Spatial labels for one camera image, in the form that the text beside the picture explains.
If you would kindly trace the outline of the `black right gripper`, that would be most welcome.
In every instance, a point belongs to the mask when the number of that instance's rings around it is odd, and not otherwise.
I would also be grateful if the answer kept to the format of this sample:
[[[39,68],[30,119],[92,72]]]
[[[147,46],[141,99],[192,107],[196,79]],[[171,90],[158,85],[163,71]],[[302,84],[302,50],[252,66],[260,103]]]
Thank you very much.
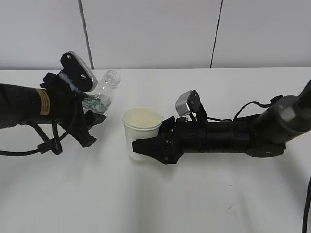
[[[137,139],[132,149],[163,164],[176,164],[185,153],[208,153],[207,124],[172,116],[162,121],[157,137]]]

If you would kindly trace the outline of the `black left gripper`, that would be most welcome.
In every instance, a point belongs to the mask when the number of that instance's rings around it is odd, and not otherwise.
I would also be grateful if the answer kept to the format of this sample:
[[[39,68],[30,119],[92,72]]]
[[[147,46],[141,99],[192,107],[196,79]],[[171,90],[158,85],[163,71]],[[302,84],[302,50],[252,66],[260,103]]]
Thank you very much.
[[[49,102],[43,107],[48,113],[40,116],[40,124],[58,123],[83,148],[92,146],[97,139],[90,135],[88,129],[103,123],[107,117],[91,110],[84,114],[82,101],[87,92],[87,74],[47,73],[40,87],[49,98]]]

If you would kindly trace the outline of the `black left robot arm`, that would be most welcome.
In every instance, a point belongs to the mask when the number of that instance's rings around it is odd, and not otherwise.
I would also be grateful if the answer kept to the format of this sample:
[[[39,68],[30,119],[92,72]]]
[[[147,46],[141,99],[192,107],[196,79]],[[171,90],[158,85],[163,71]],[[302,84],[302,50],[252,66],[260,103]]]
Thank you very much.
[[[6,156],[26,156],[33,153],[62,152],[61,141],[71,135],[83,147],[90,147],[96,138],[90,129],[106,120],[106,115],[84,110],[82,102],[93,87],[86,75],[76,82],[61,71],[47,73],[40,88],[0,85],[0,127],[28,125],[39,134],[43,143],[27,152],[3,152]]]

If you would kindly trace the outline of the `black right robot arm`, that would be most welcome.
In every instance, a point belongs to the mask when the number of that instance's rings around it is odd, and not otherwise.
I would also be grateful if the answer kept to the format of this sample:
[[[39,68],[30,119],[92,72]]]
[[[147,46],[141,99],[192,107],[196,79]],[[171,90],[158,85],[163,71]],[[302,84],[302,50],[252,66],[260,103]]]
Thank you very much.
[[[185,153],[243,153],[267,158],[282,155],[286,143],[311,129],[311,85],[295,95],[279,95],[264,112],[233,119],[207,116],[195,90],[179,96],[179,118],[162,122],[158,135],[132,142],[135,153],[175,164]]]

